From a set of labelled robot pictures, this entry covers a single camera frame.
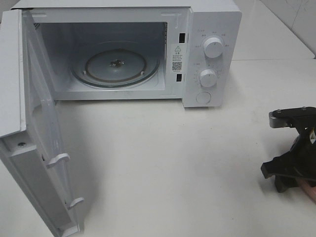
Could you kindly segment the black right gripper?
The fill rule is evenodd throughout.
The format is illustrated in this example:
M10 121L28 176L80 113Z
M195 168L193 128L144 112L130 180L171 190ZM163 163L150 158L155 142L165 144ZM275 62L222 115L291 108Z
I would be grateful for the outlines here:
M261 166L263 176L275 177L275 188L284 193L290 188L299 187L295 178L316 181L316 126L297 123L298 136L289 153L273 158Z

